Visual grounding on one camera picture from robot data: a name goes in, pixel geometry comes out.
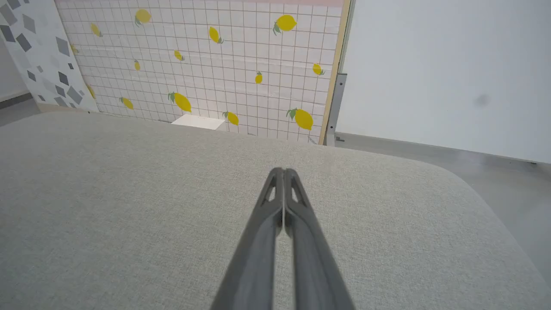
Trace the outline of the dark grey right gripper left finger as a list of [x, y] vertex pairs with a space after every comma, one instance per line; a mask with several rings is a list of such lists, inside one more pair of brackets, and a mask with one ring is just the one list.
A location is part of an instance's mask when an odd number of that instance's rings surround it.
[[273, 309], [276, 239], [283, 225], [284, 169], [273, 168], [242, 232], [211, 310]]

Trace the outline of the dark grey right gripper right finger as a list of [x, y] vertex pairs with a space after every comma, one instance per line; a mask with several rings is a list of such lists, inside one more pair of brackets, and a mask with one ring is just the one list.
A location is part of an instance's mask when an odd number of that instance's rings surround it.
[[284, 227], [292, 239], [296, 310], [355, 306], [297, 171], [284, 171]]

